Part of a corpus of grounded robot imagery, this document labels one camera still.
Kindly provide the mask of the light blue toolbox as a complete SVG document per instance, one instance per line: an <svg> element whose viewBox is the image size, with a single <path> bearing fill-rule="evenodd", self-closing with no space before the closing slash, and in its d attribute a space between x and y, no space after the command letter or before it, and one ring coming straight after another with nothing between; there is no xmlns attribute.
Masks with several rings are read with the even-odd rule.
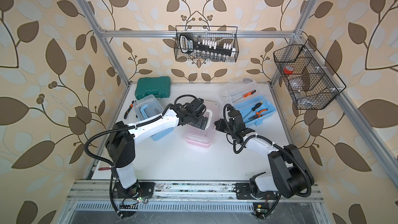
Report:
<svg viewBox="0 0 398 224"><path fill-rule="evenodd" d="M234 103L232 102L234 100L237 100L243 94L253 90L256 90L257 92L247 98L240 99L239 101L236 101ZM220 98L223 103L229 103L235 109L240 111L242 117L244 117L258 102L263 102L263 104L255 112L267 108L267 114L261 118L249 121L248 118L255 114L255 112L251 113L247 118L243 119L246 126L259 126L262 124L263 120L270 117L274 112L276 112L276 108L271 104L266 96L263 95L260 85L252 78L245 77L223 85L220 90Z"/></svg>

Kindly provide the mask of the blue clear-lid toolbox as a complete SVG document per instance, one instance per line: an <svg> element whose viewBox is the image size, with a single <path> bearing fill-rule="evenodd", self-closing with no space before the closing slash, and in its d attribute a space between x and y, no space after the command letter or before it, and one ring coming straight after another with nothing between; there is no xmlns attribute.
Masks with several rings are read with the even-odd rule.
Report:
<svg viewBox="0 0 398 224"><path fill-rule="evenodd" d="M161 114L164 111L164 107L154 95L148 95L134 102L133 110L137 119L143 121Z"/></svg>

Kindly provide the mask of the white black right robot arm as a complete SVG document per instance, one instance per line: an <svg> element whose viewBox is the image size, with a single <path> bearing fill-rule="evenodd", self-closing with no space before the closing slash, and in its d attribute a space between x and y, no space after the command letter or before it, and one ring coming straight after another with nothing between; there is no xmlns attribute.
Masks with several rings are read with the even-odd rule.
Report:
<svg viewBox="0 0 398 224"><path fill-rule="evenodd" d="M244 149L255 151L268 159L270 173L259 173L249 179L249 190L255 199L273 191L285 198L299 196L307 198L312 193L315 180L295 145L280 146L246 127L239 110L227 104L223 117L215 122L216 130L230 136L235 154Z"/></svg>

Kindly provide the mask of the pink toolbox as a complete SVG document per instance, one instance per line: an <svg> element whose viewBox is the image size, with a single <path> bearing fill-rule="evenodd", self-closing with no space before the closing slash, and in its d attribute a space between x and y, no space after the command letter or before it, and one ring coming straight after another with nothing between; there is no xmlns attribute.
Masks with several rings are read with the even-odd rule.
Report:
<svg viewBox="0 0 398 224"><path fill-rule="evenodd" d="M208 118L208 122L204 130L188 126L184 134L187 143L204 148L208 148L211 144L211 138L215 131L215 121L217 121L219 113L219 104L212 101L204 101L206 112L204 117Z"/></svg>

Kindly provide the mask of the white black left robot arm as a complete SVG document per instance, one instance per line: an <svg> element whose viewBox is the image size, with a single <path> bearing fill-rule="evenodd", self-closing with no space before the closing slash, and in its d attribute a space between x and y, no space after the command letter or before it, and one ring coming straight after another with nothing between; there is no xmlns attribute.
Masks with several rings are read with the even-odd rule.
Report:
<svg viewBox="0 0 398 224"><path fill-rule="evenodd" d="M111 179L118 180L123 189L136 189L138 179L133 167L135 146L159 132L177 126L191 125L204 130L208 123L208 118L204 116L206 110L203 99L190 94L181 95L154 117L130 124L120 121L113 129L94 135L84 144L84 152L89 157L108 164L112 172ZM102 136L108 136L106 146L110 159L89 150L91 143Z"/></svg>

